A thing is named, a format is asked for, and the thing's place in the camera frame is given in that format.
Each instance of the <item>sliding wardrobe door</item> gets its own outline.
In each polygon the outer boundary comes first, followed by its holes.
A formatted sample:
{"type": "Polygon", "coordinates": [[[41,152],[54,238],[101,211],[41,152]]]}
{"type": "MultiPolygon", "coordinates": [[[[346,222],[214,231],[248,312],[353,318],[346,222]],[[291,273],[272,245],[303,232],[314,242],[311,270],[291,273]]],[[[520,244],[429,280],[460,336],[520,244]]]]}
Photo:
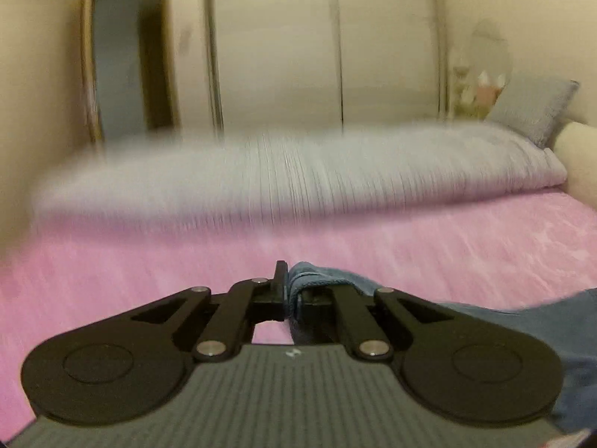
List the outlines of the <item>sliding wardrobe door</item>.
{"type": "Polygon", "coordinates": [[[176,127],[184,135],[216,135],[210,86],[207,0],[164,0],[168,89],[176,127]]]}
{"type": "Polygon", "coordinates": [[[340,129],[336,0],[212,0],[225,136],[340,129]]]}
{"type": "Polygon", "coordinates": [[[338,0],[344,124],[435,118],[435,0],[338,0]]]}

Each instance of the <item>wall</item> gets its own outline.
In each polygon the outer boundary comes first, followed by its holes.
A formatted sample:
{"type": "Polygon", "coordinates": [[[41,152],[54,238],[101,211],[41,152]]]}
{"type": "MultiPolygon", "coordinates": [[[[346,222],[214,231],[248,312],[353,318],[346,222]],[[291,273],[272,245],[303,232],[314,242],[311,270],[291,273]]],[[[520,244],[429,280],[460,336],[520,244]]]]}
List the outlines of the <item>wall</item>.
{"type": "Polygon", "coordinates": [[[506,39],[515,70],[581,82],[569,114],[597,126],[597,0],[446,0],[449,45],[466,46],[484,18],[506,39]]]}
{"type": "Polygon", "coordinates": [[[29,191],[87,140],[80,0],[0,0],[0,251],[25,230],[29,191]]]}

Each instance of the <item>pink bedsheet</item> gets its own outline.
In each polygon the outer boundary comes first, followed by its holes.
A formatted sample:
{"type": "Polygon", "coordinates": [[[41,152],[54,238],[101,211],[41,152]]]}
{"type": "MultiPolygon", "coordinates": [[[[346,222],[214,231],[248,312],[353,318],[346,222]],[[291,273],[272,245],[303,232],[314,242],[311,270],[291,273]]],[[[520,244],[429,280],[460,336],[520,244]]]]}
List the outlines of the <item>pink bedsheet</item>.
{"type": "MultiPolygon", "coordinates": [[[[41,341],[187,287],[225,292],[275,261],[355,271],[432,301],[519,308],[597,285],[597,213],[562,192],[237,233],[47,227],[0,275],[0,439],[33,414],[20,365],[41,341]]],[[[285,324],[257,342],[290,342],[285,324]]]]}

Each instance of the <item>white duvet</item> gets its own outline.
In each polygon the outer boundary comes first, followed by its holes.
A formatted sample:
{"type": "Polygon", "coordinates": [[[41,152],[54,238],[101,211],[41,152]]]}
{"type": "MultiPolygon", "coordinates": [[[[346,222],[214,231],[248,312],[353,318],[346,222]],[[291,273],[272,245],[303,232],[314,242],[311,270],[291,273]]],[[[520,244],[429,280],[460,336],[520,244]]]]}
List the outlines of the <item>white duvet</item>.
{"type": "Polygon", "coordinates": [[[38,217],[275,223],[474,200],[565,179],[551,150],[499,125],[422,122],[344,137],[121,146],[54,173],[34,207],[38,217]]]}

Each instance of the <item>pillow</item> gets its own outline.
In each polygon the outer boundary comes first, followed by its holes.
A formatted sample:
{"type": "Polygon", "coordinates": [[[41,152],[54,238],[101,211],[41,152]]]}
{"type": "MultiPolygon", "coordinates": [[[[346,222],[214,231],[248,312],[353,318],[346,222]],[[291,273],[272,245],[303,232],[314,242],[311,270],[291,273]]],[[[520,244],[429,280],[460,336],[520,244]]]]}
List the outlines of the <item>pillow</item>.
{"type": "Polygon", "coordinates": [[[485,120],[512,128],[544,149],[578,87],[560,77],[514,74],[485,120]]]}

